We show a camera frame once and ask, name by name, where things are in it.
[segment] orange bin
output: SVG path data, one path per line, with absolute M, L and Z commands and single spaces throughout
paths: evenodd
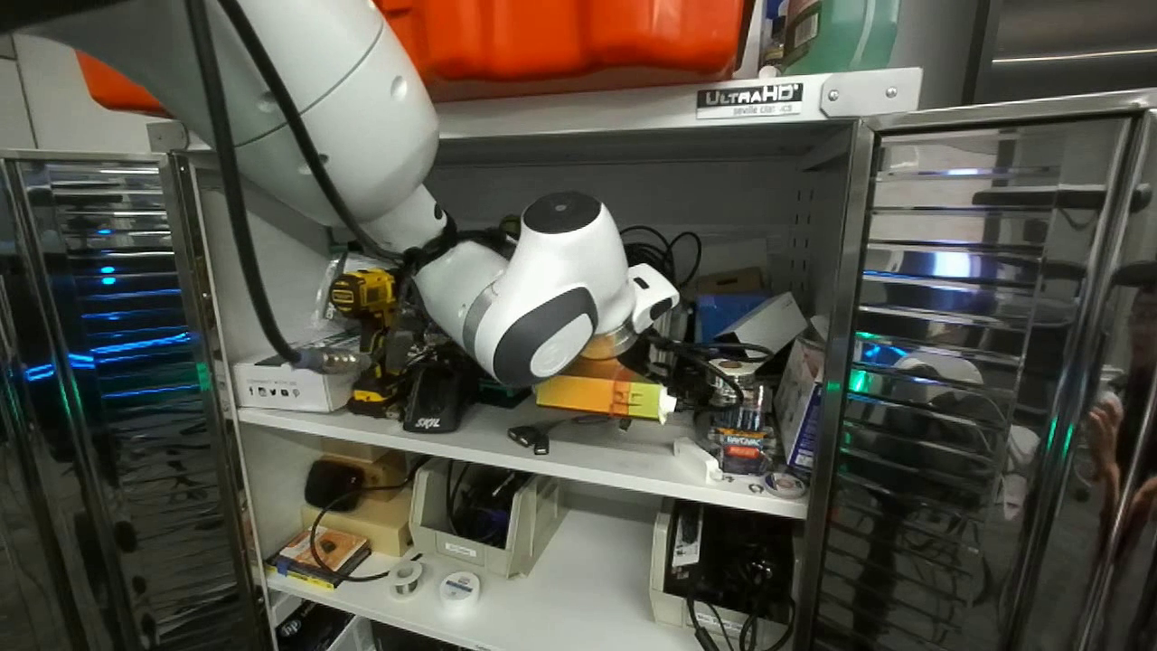
M 738 67 L 749 0 L 375 0 L 432 97 L 719 80 Z M 162 113 L 79 54 L 93 101 Z

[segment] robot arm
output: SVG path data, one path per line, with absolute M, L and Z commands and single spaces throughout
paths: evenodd
M 334 225 L 244 43 L 220 4 L 207 4 L 244 184 L 301 218 Z M 422 189 L 436 116 L 380 10 L 363 0 L 238 0 L 238 7 L 356 230 L 391 255 L 447 236 L 443 213 Z M 214 136 L 184 0 L 125 0 L 34 34 L 104 58 L 193 136 Z M 477 243 L 442 243 L 442 249 L 416 272 L 422 306 L 501 383 L 555 378 L 592 337 L 630 342 L 677 306 L 657 272 L 626 267 L 610 213 L 584 195 L 539 201 L 509 261 Z

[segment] shelving unit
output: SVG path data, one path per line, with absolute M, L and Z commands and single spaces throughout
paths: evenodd
M 477 608 L 463 614 L 443 613 L 432 590 L 396 602 L 382 582 L 343 582 L 320 593 L 296 580 L 266 577 L 266 590 L 471 651 L 694 651 L 689 634 L 651 621 L 645 554 L 645 521 L 570 512 L 527 577 L 485 580 Z M 430 558 L 427 566 L 432 580 L 453 573 L 453 566 Z M 391 560 L 367 558 L 356 577 L 382 570 L 391 570 Z
M 579 420 L 548 435 L 548 456 L 535 456 L 507 438 L 514 425 L 567 420 L 547 408 L 473 408 L 460 435 L 409 435 L 396 420 L 367 417 L 302 417 L 238 408 L 240 425 L 269 429 L 301 438 L 327 438 L 351 447 L 380 447 L 412 456 L 436 456 L 454 465 L 507 468 L 561 483 L 602 486 L 621 492 L 645 492 L 665 501 L 713 505 L 729 512 L 772 513 L 801 521 L 806 501 L 772 496 L 761 483 L 709 483 L 703 456 L 689 443 L 689 429 L 636 425 L 614 432 L 610 420 Z
M 776 289 L 799 289 L 801 309 L 825 312 L 838 261 L 846 195 L 846 149 L 855 116 L 918 109 L 918 68 L 729 80 L 703 86 L 602 90 L 567 97 L 501 97 L 442 105 L 442 155 L 430 193 L 477 230 L 497 213 L 527 208 L 542 193 L 583 189 L 614 208 L 618 225 L 689 230 L 719 243 L 715 261 L 733 267 L 758 256 Z M 215 306 L 222 369 L 266 350 L 249 297 L 232 261 L 228 220 L 215 195 L 203 204 L 210 249 L 210 294 Z M 315 280 L 327 249 L 320 231 L 285 231 L 251 220 L 266 280 Z M 273 297 L 287 342 L 315 312 L 315 289 Z M 561 477 L 567 488 L 597 488 L 610 505 L 636 505 L 645 513 L 570 508 L 539 566 L 519 580 L 485 580 L 482 605 L 454 619 L 436 605 L 432 582 L 412 602 L 395 602 L 382 582 L 348 582 L 316 593 L 285 577 L 262 577 L 269 605 L 315 602 L 363 621 L 396 626 L 460 649 L 485 651 L 589 651 L 643 649 L 694 651 L 689 630 L 662 626 L 645 605 L 651 521 L 657 501 L 682 501 L 761 517 L 806 517 L 806 496 L 785 501 L 761 477 L 726 483 L 713 473 L 694 447 L 694 429 L 583 420 L 548 432 L 548 456 L 535 456 L 507 438 L 514 425 L 554 425 L 547 408 L 473 408 L 460 435 L 409 435 L 395 420 L 351 413 L 307 417 L 236 408 L 244 461 L 251 550 L 278 550 L 301 535 L 301 492 L 307 468 L 327 448 L 395 448 L 477 468 L 501 468 Z
M 785 127 L 915 113 L 921 68 L 726 80 L 700 86 L 598 90 L 436 105 L 443 143 Z

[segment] plastic bin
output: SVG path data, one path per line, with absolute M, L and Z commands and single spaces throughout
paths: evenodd
M 473 573 L 509 580 L 535 570 L 548 535 L 562 521 L 561 483 L 527 477 L 509 501 L 507 548 L 465 539 L 447 521 L 447 465 L 427 465 L 412 477 L 409 535 L 419 554 L 447 558 Z
M 726 78 L 751 0 L 375 0 L 436 101 L 655 86 Z M 79 54 L 104 109 L 162 105 Z

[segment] white shelf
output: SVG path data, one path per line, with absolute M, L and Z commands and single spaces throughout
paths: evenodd
M 700 86 L 443 101 L 436 105 L 436 121 L 443 143 L 700 131 L 758 124 L 770 127 L 915 113 L 918 90 L 921 68 L 871 68 L 825 78 L 726 80 Z M 744 96 L 738 105 L 703 105 L 709 97 L 738 96 Z
M 287 432 L 302 438 L 332 438 L 353 447 L 380 447 L 412 456 L 436 456 L 454 465 L 507 468 L 561 483 L 602 486 L 621 492 L 713 505 L 729 512 L 806 517 L 806 501 L 772 496 L 761 483 L 709 483 L 700 454 L 686 429 L 632 425 L 614 432 L 610 420 L 583 420 L 548 432 L 548 456 L 535 456 L 507 438 L 514 425 L 548 425 L 562 413 L 547 408 L 471 408 L 454 435 L 409 435 L 395 420 L 367 420 L 351 413 L 262 413 L 238 408 L 249 429 Z
M 651 526 L 570 512 L 539 566 L 519 580 L 485 580 L 471 613 L 443 613 L 432 582 L 453 570 L 427 558 L 430 580 L 396 602 L 382 582 L 348 582 L 332 593 L 266 577 L 273 593 L 315 602 L 356 619 L 473 651 L 694 651 L 694 637 L 657 626 L 645 605 Z M 367 558 L 353 577 L 382 573 Z

